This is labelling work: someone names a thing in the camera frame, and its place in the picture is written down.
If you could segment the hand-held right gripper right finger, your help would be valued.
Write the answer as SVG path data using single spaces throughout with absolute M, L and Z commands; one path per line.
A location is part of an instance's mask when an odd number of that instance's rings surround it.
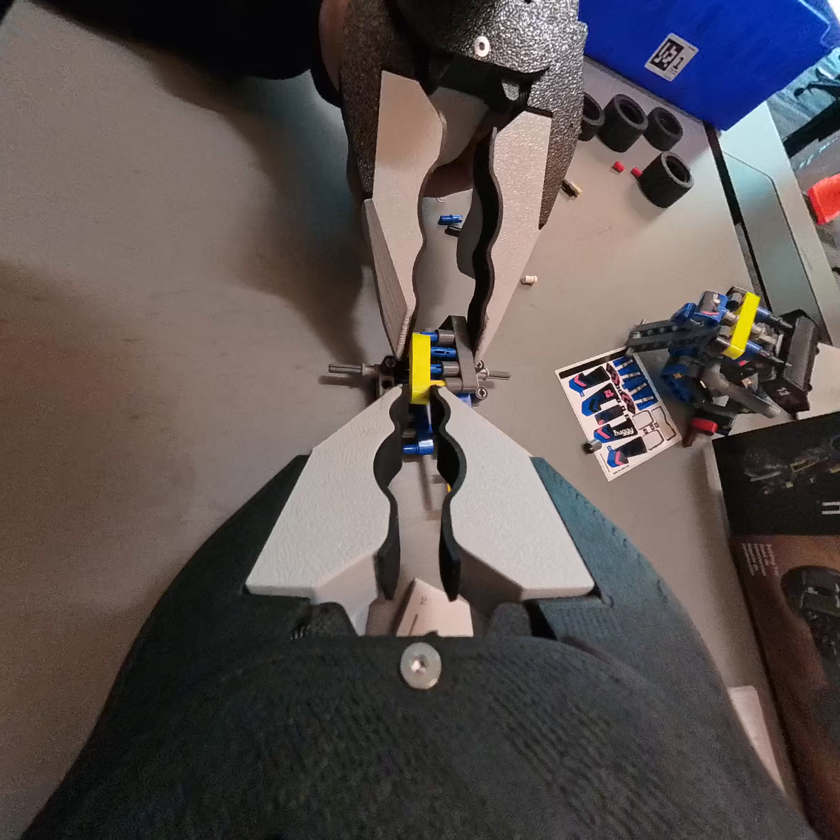
M 445 388 L 434 388 L 440 579 L 450 601 L 588 595 L 595 582 L 529 451 Z

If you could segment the person's left forearm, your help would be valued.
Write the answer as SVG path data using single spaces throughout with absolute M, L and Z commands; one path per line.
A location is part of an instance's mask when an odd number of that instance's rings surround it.
M 346 1 L 56 1 L 57 12 L 231 77 L 338 91 Z

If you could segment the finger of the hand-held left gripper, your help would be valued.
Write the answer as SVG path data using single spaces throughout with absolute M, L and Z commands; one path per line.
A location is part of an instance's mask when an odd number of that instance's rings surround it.
M 372 195 L 363 208 L 381 320 L 396 358 L 406 351 L 417 309 L 420 207 L 445 132 L 445 119 L 418 81 L 382 72 Z
M 459 270 L 475 282 L 467 310 L 475 361 L 486 358 L 539 236 L 551 125 L 524 111 L 476 147 L 474 189 L 459 234 Z

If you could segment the open building instruction booklet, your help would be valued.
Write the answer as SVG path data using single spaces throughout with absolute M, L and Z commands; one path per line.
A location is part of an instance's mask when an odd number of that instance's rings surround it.
M 365 634 L 368 636 L 473 637 L 469 603 L 451 601 L 443 589 L 414 578 L 394 599 L 383 596 L 371 604 Z

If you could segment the blue bin with tag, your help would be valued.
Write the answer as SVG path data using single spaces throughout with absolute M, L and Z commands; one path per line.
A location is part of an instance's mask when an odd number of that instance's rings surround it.
M 838 47 L 838 2 L 580 1 L 584 52 L 728 130 Z

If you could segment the small blue grey lego assembly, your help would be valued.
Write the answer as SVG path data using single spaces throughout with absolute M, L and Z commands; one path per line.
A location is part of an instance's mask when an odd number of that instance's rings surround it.
M 487 383 L 507 381 L 511 375 L 505 371 L 488 369 L 484 362 L 476 359 L 469 346 L 469 330 L 465 317 L 448 316 L 436 329 L 421 332 L 432 341 L 432 387 L 429 403 L 425 406 L 411 404 L 408 384 L 408 352 L 411 336 L 408 338 L 403 356 L 387 355 L 378 364 L 331 363 L 329 376 L 352 381 L 371 381 L 377 397 L 391 389 L 407 389 L 409 392 L 406 418 L 402 422 L 402 456 L 404 459 L 418 459 L 435 455 L 437 426 L 431 398 L 432 390 L 448 390 L 468 407 L 475 407 L 488 397 Z

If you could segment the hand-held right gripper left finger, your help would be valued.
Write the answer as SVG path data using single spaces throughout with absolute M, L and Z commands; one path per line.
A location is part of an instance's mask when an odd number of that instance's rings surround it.
M 393 387 L 316 446 L 306 459 L 245 586 L 253 595 L 312 603 L 372 603 L 375 555 L 389 533 L 391 503 L 375 456 L 397 430 Z

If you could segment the lego sticker sheet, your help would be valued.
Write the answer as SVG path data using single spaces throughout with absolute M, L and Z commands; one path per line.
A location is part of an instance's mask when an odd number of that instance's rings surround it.
M 593 455 L 609 482 L 677 446 L 678 426 L 654 379 L 629 349 L 561 367 L 554 376 L 584 433 L 603 447 Z

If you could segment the large lego buggy chassis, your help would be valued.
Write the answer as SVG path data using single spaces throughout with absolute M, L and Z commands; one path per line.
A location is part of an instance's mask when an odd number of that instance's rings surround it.
M 742 414 L 808 412 L 818 344 L 817 325 L 804 310 L 778 316 L 759 295 L 732 287 L 704 292 L 670 319 L 638 324 L 626 347 L 668 353 L 659 377 L 691 410 L 687 448 L 699 436 L 728 436 Z

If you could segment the person's left hand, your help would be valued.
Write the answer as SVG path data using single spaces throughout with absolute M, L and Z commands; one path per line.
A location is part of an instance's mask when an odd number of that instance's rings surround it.
M 318 16 L 318 37 L 321 58 L 330 86 L 336 93 L 341 88 L 344 19 L 349 1 L 323 1 Z M 457 154 L 444 152 L 443 162 L 437 165 L 426 181 L 424 196 L 444 200 L 447 196 L 470 189 L 473 182 L 473 157 L 478 140 L 470 138 L 459 147 Z

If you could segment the black lego set box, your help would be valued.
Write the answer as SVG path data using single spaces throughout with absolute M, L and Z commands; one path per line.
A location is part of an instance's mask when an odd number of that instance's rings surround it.
M 839 838 L 839 413 L 712 443 L 805 816 Z

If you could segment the yellow lego beam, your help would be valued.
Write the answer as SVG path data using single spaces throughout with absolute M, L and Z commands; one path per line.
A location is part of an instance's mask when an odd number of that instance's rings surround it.
M 432 341 L 431 337 L 414 332 L 408 352 L 408 384 L 411 404 L 425 406 L 429 403 L 432 387 Z

